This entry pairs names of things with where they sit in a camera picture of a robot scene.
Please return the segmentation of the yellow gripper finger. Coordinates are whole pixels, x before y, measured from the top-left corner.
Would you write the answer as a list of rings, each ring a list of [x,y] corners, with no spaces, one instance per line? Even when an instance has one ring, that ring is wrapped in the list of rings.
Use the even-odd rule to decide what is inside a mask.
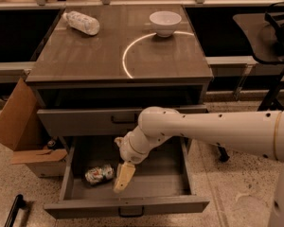
[[[132,163],[124,162],[119,164],[116,171],[116,179],[114,184],[114,192],[120,193],[131,181],[135,173],[135,166]]]

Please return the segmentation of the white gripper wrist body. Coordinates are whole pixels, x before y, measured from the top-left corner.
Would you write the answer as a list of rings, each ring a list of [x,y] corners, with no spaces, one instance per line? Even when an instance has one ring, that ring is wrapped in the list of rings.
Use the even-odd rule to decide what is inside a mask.
[[[163,136],[148,136],[136,127],[124,137],[117,137],[115,143],[124,162],[138,165],[149,156],[151,150],[163,143]]]

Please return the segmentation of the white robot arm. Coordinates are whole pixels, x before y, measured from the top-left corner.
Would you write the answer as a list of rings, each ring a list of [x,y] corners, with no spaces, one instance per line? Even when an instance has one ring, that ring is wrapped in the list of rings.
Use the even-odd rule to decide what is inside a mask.
[[[114,191],[123,191],[133,177],[135,166],[144,161],[153,148],[173,136],[265,156],[284,164],[284,111],[188,114],[149,107],[140,113],[133,131],[115,139],[123,163],[117,168]],[[284,227],[284,166],[268,227]]]

